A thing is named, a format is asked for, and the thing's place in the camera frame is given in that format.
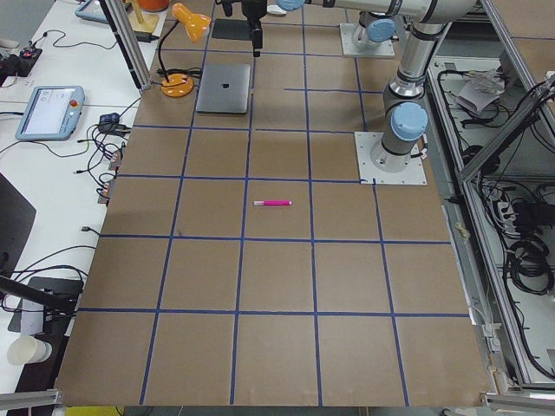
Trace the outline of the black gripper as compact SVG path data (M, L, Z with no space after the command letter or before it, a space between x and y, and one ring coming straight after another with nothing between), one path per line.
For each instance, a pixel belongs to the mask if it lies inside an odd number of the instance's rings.
M242 0L241 11L251 29L252 55L260 57L263 48L261 19L265 16L265 0Z

